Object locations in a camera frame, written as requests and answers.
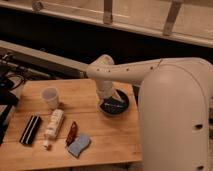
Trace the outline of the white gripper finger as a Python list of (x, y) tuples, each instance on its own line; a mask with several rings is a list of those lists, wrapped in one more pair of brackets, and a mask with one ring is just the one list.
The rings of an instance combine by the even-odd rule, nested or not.
[(122, 101), (120, 95), (118, 94), (117, 90), (115, 90), (114, 94), (113, 94), (113, 97), (118, 100), (118, 101)]

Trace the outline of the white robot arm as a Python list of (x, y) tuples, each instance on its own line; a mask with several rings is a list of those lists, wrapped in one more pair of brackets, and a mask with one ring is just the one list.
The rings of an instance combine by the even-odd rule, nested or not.
[(97, 81), (140, 88), (143, 171), (209, 171), (213, 64), (192, 57), (115, 65), (110, 56), (103, 55), (86, 73)]

